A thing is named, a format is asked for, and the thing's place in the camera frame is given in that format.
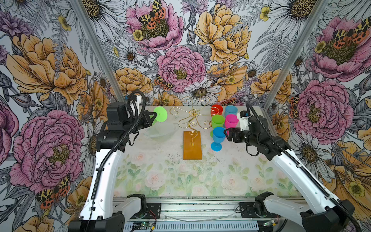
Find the light blue wine glass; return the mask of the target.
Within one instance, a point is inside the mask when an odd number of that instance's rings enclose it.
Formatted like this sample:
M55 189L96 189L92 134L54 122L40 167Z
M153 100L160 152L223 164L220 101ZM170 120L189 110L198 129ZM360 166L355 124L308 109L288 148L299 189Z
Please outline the light blue wine glass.
M228 105L225 107L225 112L224 112L224 116L228 116L228 115L237 115L238 113L238 108L234 105Z

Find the red wine glass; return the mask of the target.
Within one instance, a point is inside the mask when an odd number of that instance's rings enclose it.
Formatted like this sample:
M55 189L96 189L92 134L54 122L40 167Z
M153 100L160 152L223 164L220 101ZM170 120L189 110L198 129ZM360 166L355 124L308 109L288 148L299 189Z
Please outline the red wine glass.
M224 111L223 106L219 104L214 104L211 106L210 115L211 116L223 115L223 111Z

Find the pink wine glass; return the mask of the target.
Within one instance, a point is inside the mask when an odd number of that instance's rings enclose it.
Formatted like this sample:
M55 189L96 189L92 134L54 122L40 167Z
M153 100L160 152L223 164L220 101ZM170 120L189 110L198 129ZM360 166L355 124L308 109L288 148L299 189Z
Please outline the pink wine glass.
M229 114L225 118L225 128L235 128L239 123L239 119L236 115L234 114Z

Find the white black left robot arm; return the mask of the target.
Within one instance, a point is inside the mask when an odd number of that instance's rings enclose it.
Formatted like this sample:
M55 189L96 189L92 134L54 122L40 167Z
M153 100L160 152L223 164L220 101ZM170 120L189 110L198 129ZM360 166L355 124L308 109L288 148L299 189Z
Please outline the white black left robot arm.
M88 198L79 218L70 222L69 232L122 232L127 220L136 214L146 214L143 194L129 195L124 203L113 205L118 166L129 135L150 127L157 117L157 113L145 107L138 101L108 105L107 129L98 135L96 165Z

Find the green wine glass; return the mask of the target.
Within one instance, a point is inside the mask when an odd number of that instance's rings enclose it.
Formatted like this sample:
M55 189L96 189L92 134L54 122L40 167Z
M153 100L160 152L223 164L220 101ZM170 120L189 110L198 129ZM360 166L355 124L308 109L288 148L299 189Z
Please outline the green wine glass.
M157 124L157 123L162 123L162 122L165 122L167 120L167 117L168 117L168 113L167 113L167 110L162 107L162 106L157 106L154 110L153 110L154 113L157 114L154 122L153 122L153 125Z
M211 121L212 131L210 132L210 136L213 137L213 131L217 127L224 128L225 118L222 115L213 115Z

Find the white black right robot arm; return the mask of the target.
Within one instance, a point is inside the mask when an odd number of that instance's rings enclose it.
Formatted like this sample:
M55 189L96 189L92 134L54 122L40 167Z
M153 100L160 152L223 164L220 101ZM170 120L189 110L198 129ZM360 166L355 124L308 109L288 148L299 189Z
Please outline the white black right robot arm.
M305 205L297 204L267 191L255 198L254 207L258 216L276 214L307 232L340 232L349 223L354 225L356 231L361 230L353 217L354 206L325 188L285 140L272 136L265 118L244 116L240 118L240 127L225 129L224 134L230 142L256 147L259 154L286 175L306 201Z

